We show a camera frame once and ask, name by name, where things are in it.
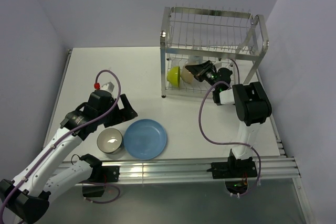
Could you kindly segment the grey-rimmed white bowl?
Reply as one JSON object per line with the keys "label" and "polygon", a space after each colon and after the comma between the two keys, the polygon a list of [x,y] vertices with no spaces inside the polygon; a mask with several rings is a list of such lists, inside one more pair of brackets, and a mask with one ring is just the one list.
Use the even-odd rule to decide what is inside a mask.
{"label": "grey-rimmed white bowl", "polygon": [[123,148],[123,135],[115,128],[103,130],[97,138],[97,147],[107,154],[115,154]]}

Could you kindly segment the lime green bowl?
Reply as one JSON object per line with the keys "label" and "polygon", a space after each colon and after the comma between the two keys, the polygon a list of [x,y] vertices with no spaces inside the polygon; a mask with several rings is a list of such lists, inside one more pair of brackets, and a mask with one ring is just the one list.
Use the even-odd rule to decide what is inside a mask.
{"label": "lime green bowl", "polygon": [[179,66],[172,67],[166,75],[166,80],[174,87],[180,87],[180,74],[181,70]]}

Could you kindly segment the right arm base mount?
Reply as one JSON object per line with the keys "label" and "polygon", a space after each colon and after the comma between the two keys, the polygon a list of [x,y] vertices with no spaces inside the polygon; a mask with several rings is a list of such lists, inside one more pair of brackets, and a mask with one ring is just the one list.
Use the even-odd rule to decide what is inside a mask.
{"label": "right arm base mount", "polygon": [[230,156],[226,162],[211,163],[207,172],[212,174],[213,179],[236,179],[225,182],[228,192],[234,195],[245,193],[248,189],[248,178],[256,178],[258,175],[252,157],[241,160]]}

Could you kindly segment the blue plate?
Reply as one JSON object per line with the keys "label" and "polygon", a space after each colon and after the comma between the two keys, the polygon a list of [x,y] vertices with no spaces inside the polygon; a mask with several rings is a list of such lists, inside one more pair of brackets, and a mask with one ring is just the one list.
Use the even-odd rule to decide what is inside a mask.
{"label": "blue plate", "polygon": [[124,134],[124,147],[134,158],[150,160],[158,157],[167,144],[164,127],[155,120],[141,119],[132,123]]}

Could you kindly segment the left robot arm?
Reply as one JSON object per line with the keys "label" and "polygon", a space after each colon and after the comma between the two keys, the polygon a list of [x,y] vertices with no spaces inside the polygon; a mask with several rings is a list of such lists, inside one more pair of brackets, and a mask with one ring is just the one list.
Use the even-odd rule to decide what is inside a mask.
{"label": "left robot arm", "polygon": [[1,180],[1,210],[8,208],[25,223],[37,222],[51,202],[73,185],[102,177],[102,162],[86,154],[67,170],[53,175],[67,155],[80,145],[99,125],[115,126],[138,116],[125,94],[118,100],[109,91],[96,90],[87,102],[69,112],[48,145],[15,178]]}

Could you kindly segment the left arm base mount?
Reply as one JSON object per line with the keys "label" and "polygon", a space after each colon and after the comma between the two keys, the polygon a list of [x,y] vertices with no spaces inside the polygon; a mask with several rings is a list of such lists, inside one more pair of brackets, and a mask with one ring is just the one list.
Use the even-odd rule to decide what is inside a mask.
{"label": "left arm base mount", "polygon": [[[121,196],[121,189],[114,183],[118,182],[120,175],[119,166],[102,166],[93,172],[90,178],[82,182],[82,196],[84,201],[92,204],[109,204],[116,201]],[[99,201],[104,193],[116,192],[116,195],[109,200]]]}

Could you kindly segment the white ceramic bowl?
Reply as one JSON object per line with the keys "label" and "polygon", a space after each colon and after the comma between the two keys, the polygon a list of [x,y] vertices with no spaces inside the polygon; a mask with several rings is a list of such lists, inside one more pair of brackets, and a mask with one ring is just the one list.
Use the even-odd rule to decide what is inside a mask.
{"label": "white ceramic bowl", "polygon": [[186,66],[189,66],[189,64],[187,63],[182,67],[181,78],[182,78],[183,82],[185,82],[187,84],[192,84],[193,81],[194,81],[194,76],[190,71],[188,71],[186,69]]}

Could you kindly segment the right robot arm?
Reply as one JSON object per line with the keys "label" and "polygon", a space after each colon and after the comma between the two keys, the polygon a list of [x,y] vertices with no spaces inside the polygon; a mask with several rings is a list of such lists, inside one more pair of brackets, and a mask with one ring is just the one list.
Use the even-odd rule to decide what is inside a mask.
{"label": "right robot arm", "polygon": [[250,159],[255,152],[254,144],[257,141],[259,129],[266,119],[272,114],[271,103],[261,85],[258,82],[250,84],[230,85],[233,72],[228,68],[216,69],[211,61],[198,65],[187,65],[185,67],[199,82],[206,81],[211,85],[202,100],[198,113],[198,124],[201,134],[202,109],[207,96],[211,93],[213,102],[216,105],[234,105],[239,119],[239,129],[236,140],[230,143],[214,142],[216,145],[231,145],[230,154],[234,160],[227,164],[228,173],[234,177],[240,176],[245,171],[245,163],[242,160]]}

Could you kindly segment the pale blue mug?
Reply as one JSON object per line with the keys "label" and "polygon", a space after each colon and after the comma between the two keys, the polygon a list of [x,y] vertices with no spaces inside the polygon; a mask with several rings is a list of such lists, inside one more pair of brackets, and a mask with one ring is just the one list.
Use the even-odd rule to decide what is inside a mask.
{"label": "pale blue mug", "polygon": [[[201,47],[198,47],[198,46],[193,46],[192,47],[192,50],[198,50],[198,51],[201,51],[202,48]],[[188,63],[189,64],[192,64],[192,65],[199,65],[199,64],[202,64],[203,63],[203,57],[202,56],[199,56],[199,55],[190,55],[188,57]]]}

